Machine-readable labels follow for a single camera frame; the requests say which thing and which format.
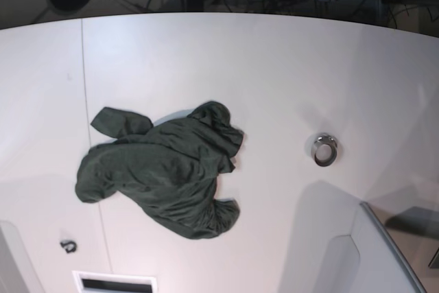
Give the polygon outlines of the dark green t-shirt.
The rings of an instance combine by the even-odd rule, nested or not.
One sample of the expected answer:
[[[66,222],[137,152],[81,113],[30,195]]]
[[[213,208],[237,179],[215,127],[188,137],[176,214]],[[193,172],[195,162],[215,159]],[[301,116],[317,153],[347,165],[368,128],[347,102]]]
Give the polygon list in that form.
[[[115,193],[187,239],[211,239],[235,225],[240,209],[218,200],[217,179],[234,171],[244,134],[219,102],[154,125],[138,113],[105,107],[91,123],[110,142],[82,159],[75,184],[81,202],[94,204]]]

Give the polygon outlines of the grey tape roll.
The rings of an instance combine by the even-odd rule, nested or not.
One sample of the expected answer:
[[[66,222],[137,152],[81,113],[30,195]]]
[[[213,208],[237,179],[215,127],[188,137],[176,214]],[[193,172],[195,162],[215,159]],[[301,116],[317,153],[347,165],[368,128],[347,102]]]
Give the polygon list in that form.
[[[332,165],[339,154],[339,142],[327,132],[311,135],[305,142],[305,152],[319,167]]]

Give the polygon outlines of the small black clip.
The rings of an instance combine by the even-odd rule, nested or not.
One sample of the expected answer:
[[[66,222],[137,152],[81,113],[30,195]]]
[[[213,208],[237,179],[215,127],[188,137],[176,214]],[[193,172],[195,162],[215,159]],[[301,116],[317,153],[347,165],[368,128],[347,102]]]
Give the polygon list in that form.
[[[78,249],[78,245],[75,241],[65,239],[60,242],[60,246],[66,252],[66,254],[74,253]]]

